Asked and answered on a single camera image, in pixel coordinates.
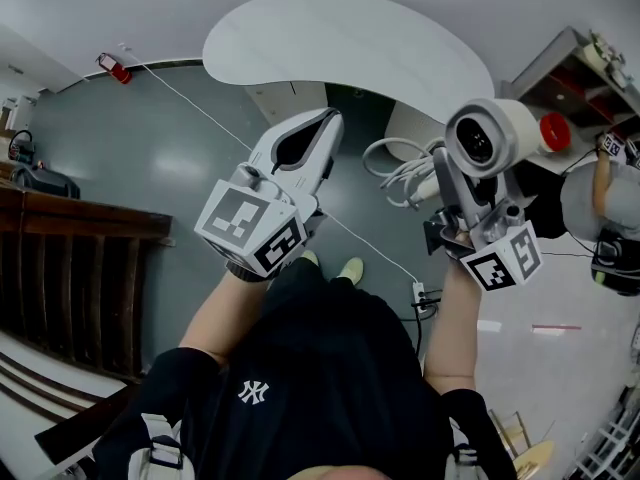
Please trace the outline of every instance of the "shoe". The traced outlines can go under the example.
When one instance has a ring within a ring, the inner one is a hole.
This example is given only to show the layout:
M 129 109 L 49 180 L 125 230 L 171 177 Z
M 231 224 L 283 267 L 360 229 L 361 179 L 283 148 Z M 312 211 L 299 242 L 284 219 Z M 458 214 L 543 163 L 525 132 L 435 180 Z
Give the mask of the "shoe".
M 306 251 L 304 251 L 302 253 L 301 258 L 305 258 L 307 260 L 309 260 L 311 263 L 313 263 L 316 267 L 320 266 L 320 261 L 318 260 L 318 257 L 316 256 L 316 253 L 313 252 L 310 249 L 307 249 Z
M 353 286 L 355 286 L 362 279 L 363 273 L 364 261 L 362 261 L 360 258 L 351 258 L 342 268 L 342 272 L 338 274 L 338 277 L 346 277 L 353 283 Z

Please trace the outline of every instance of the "bag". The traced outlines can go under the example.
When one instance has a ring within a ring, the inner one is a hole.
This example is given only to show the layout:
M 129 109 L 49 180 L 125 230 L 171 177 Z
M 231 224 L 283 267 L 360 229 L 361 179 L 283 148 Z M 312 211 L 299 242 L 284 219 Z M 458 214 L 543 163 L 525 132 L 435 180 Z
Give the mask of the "bag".
M 151 446 L 129 459 L 129 480 L 195 480 L 193 464 L 180 448 L 181 421 L 171 428 L 167 418 L 142 414 Z
M 488 480 L 487 474 L 478 465 L 476 451 L 469 445 L 453 418 L 449 418 L 453 430 L 453 452 L 447 457 L 444 480 Z

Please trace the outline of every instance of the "red fire extinguisher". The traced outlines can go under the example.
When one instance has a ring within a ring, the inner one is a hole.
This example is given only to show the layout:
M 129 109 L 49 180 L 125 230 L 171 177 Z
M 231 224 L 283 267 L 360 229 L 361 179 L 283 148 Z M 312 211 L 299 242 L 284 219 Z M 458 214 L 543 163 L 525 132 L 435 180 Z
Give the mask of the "red fire extinguisher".
M 101 53 L 96 62 L 121 84 L 128 84 L 131 81 L 131 73 L 108 53 Z

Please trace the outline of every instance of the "floor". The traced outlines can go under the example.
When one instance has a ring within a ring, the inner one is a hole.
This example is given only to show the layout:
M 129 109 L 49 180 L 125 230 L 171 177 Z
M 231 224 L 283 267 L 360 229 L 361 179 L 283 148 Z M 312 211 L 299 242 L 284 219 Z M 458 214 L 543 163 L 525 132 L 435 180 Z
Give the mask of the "floor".
M 158 74 L 250 145 L 266 130 L 242 88 L 220 84 L 200 67 Z M 421 226 L 438 202 L 421 212 L 393 208 L 361 167 L 362 151 L 382 136 L 393 103 L 346 87 L 329 87 L 328 97 L 343 112 L 346 132 L 331 178 L 319 191 L 322 207 L 425 284 L 441 286 L 445 257 L 427 256 Z M 178 343 L 223 273 L 222 261 L 192 229 L 216 180 L 227 178 L 246 150 L 147 73 L 136 73 L 128 86 L 101 78 L 45 94 L 31 129 L 38 156 L 74 177 L 83 199 L 174 216 L 177 246 L 152 255 L 145 285 L 148 364 Z M 548 252 L 583 252 L 570 238 L 541 242 Z M 325 222 L 312 248 L 327 275 L 361 256 L 362 287 L 401 318 L 411 317 L 411 280 L 338 225 Z M 627 378 L 638 302 L 595 285 L 586 258 L 545 256 L 545 262 L 526 287 L 483 300 L 477 377 L 488 407 L 501 417 L 519 410 L 533 441 L 556 442 L 545 474 L 560 478 Z M 534 324 L 581 329 L 539 334 Z M 415 340 L 415 323 L 405 326 Z

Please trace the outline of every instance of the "white cable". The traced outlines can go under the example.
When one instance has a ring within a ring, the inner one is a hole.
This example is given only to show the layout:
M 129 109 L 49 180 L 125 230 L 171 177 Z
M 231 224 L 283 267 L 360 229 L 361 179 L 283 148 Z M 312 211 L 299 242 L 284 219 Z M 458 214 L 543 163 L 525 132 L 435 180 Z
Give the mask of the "white cable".
M 178 91 L 177 89 L 174 89 L 171 85 L 169 85 L 167 82 L 165 82 L 162 78 L 160 78 L 158 75 L 156 75 L 151 69 L 149 69 L 147 67 L 147 65 L 142 62 L 138 57 L 136 57 L 133 53 L 131 53 L 130 49 L 126 49 L 125 47 L 123 47 L 124 52 L 129 55 L 132 59 L 134 59 L 136 62 L 140 63 L 140 65 L 146 69 L 154 78 L 157 78 L 158 80 L 160 80 L 160 82 L 162 82 L 164 85 L 166 85 L 169 89 L 171 89 L 173 92 L 175 92 L 178 96 L 180 96 L 181 98 L 183 98 L 184 100 L 186 100 L 190 105 L 192 105 L 194 108 L 196 108 L 199 112 L 201 112 L 202 114 L 204 114 L 206 117 L 208 117 L 209 119 L 211 119 L 216 125 L 218 125 L 222 130 L 224 130 L 225 132 L 227 132 L 228 135 L 230 135 L 231 137 L 233 137 L 234 139 L 236 139 L 240 144 L 242 144 L 245 148 L 247 148 L 249 151 L 252 150 L 252 148 L 250 148 L 249 146 L 247 146 L 239 137 L 236 137 L 233 133 L 231 133 L 229 130 L 227 130 L 224 126 L 222 126 L 216 119 L 214 119 L 213 117 L 211 117 L 209 114 L 207 114 L 204 110 L 202 110 L 198 105 L 196 105 L 193 101 L 191 101 L 189 98 L 187 98 L 184 94 L 182 94 L 180 91 Z M 371 249 L 373 249 L 375 252 L 377 252 L 380 256 L 382 256 L 385 260 L 387 260 L 389 263 L 391 263 L 392 265 L 395 265 L 396 267 L 398 267 L 400 270 L 402 270 L 405 274 L 407 274 L 411 279 L 413 279 L 413 281 L 415 283 L 418 282 L 418 279 L 411 273 L 409 272 L 406 268 L 404 268 L 402 265 L 400 265 L 399 263 L 396 263 L 395 261 L 393 261 L 392 259 L 388 258 L 387 256 L 385 256 L 384 254 L 382 254 L 382 252 L 380 252 L 380 250 L 378 250 L 376 247 L 374 247 L 370 242 L 367 242 L 364 238 L 362 238 L 360 235 L 354 233 L 353 231 L 351 231 L 347 226 L 345 226 L 342 222 L 340 222 L 338 219 L 336 219 L 333 215 L 331 215 L 330 213 L 327 213 L 326 211 L 323 210 L 323 213 L 329 217 L 331 220 L 333 220 L 336 224 L 338 224 L 341 228 L 343 228 L 345 231 L 347 231 L 348 233 L 352 234 L 354 237 L 356 237 L 358 240 L 360 240 L 361 242 L 365 243 L 366 245 L 368 245 Z
M 324 213 L 327 217 L 329 217 L 330 219 L 332 219 L 336 224 L 338 224 L 338 226 L 342 227 L 345 231 L 351 233 L 353 236 L 355 236 L 358 240 L 360 240 L 361 242 L 367 244 L 369 247 L 371 247 L 371 249 L 373 249 L 375 252 L 377 252 L 380 256 L 382 256 L 385 260 L 387 260 L 389 263 L 391 263 L 392 265 L 395 265 L 396 267 L 398 267 L 400 270 L 402 270 L 405 274 L 407 274 L 411 279 L 413 279 L 414 283 L 418 282 L 418 279 L 416 278 L 416 276 L 414 276 L 411 272 L 409 272 L 406 268 L 404 268 L 402 265 L 400 265 L 399 263 L 396 263 L 395 261 L 393 261 L 391 258 L 389 258 L 388 256 L 385 256 L 384 254 L 382 254 L 380 252 L 380 250 L 376 247 L 374 247 L 370 242 L 367 242 L 364 238 L 362 238 L 360 235 L 357 235 L 356 233 L 354 233 L 353 231 L 351 231 L 347 226 L 345 226 L 342 222 L 340 222 L 338 219 L 336 219 L 333 215 L 331 215 L 330 213 L 328 213 L 326 210 L 322 210 L 322 213 Z
M 250 148 L 249 146 L 247 146 L 241 139 L 240 137 L 237 137 L 236 135 L 234 135 L 233 133 L 231 133 L 229 130 L 227 130 L 224 126 L 222 126 L 218 121 L 216 121 L 216 119 L 212 116 L 210 116 L 209 114 L 207 114 L 204 110 L 202 110 L 198 105 L 196 105 L 193 101 L 191 101 L 189 98 L 187 98 L 184 94 L 182 94 L 180 91 L 178 91 L 177 89 L 174 89 L 171 85 L 169 85 L 167 82 L 164 81 L 164 79 L 160 78 L 158 75 L 156 75 L 151 69 L 149 69 L 147 67 L 147 65 L 142 62 L 138 57 L 136 57 L 133 53 L 131 53 L 130 49 L 126 49 L 125 47 L 123 47 L 124 52 L 131 57 L 132 59 L 134 59 L 136 62 L 139 62 L 140 65 L 146 69 L 149 73 L 151 73 L 151 76 L 153 76 L 154 78 L 157 78 L 158 80 L 160 80 L 160 82 L 162 82 L 164 85 L 166 85 L 169 89 L 171 89 L 173 92 L 175 92 L 178 96 L 180 96 L 182 99 L 186 100 L 192 107 L 194 107 L 196 110 L 198 110 L 200 113 L 204 114 L 205 116 L 207 116 L 209 119 L 211 119 L 214 123 L 216 123 L 220 128 L 222 128 L 225 132 L 227 132 L 231 137 L 233 137 L 234 139 L 236 139 L 240 144 L 242 144 L 245 148 L 247 148 L 249 151 L 251 151 L 252 148 Z
M 416 203 L 424 200 L 424 198 L 418 193 L 418 191 L 415 191 L 413 194 L 409 193 L 411 183 L 417 177 L 424 178 L 422 181 L 426 181 L 435 177 L 435 169 L 433 166 L 433 156 L 431 155 L 431 151 L 440 142 L 442 142 L 442 139 L 436 138 L 429 141 L 426 145 L 421 146 L 409 139 L 395 137 L 381 139 L 374 142 L 367 149 L 365 149 L 362 155 L 362 165 L 370 174 L 373 174 L 378 178 L 384 178 L 384 181 L 380 184 L 380 188 L 383 190 L 389 190 L 389 187 L 391 187 L 394 183 L 404 182 L 404 201 L 396 201 L 390 196 L 387 196 L 387 201 L 398 208 L 408 208 L 411 206 L 417 210 L 418 206 Z M 385 146 L 387 144 L 403 144 L 405 146 L 410 146 L 413 149 L 418 150 L 420 152 L 420 156 L 418 156 L 418 158 L 414 160 L 404 162 L 393 171 L 378 171 L 371 167 L 371 165 L 368 163 L 369 155 L 377 148 Z

